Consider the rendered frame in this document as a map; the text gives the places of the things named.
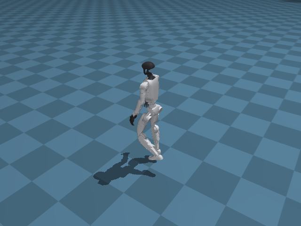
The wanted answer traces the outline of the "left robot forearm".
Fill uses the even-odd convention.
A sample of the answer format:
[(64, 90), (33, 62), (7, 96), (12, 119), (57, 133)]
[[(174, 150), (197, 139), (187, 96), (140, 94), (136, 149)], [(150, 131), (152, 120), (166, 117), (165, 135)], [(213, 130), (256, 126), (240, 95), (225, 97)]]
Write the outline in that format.
[(134, 112), (132, 113), (133, 117), (134, 117), (135, 115), (138, 116), (138, 114), (139, 114), (139, 112), (140, 112), (141, 109), (142, 109), (141, 101), (138, 100), (138, 101), (137, 101), (136, 108), (135, 108)]

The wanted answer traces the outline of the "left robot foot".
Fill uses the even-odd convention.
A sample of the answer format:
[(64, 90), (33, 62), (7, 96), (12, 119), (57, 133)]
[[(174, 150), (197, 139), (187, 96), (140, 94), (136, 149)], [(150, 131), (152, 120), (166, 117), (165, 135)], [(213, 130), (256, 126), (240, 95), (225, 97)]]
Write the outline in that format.
[(158, 155), (158, 157), (156, 157), (156, 156), (150, 156), (150, 157), (148, 157), (148, 159), (149, 160), (162, 160), (163, 159), (163, 157), (162, 157), (162, 155)]

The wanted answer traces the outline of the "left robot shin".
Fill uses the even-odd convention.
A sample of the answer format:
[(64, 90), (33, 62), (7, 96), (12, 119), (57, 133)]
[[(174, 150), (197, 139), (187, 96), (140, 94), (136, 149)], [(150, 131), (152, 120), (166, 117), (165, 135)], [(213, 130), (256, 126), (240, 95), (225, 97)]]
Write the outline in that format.
[(149, 150), (154, 156), (158, 157), (157, 151), (154, 149), (153, 145), (151, 144), (150, 140), (147, 138), (145, 139), (143, 136), (138, 137), (139, 142)]

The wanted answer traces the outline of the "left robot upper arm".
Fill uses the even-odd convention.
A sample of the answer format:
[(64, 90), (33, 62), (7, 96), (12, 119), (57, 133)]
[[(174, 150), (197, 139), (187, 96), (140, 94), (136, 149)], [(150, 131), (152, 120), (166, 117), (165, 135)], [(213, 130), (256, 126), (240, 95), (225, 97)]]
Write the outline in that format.
[(145, 104), (146, 90), (148, 89), (148, 82), (143, 82), (140, 85), (140, 101), (141, 105)]

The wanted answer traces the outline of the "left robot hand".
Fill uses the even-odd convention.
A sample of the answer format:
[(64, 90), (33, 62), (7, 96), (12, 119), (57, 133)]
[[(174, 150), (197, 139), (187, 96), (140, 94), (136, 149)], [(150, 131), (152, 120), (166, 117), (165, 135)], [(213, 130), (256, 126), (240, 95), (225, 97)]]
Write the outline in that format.
[[(133, 122), (134, 122), (134, 119), (137, 117), (137, 115), (135, 115), (134, 117), (133, 117), (133, 115), (132, 116), (130, 116), (130, 123), (133, 125)], [(133, 125), (134, 126), (134, 125)]]

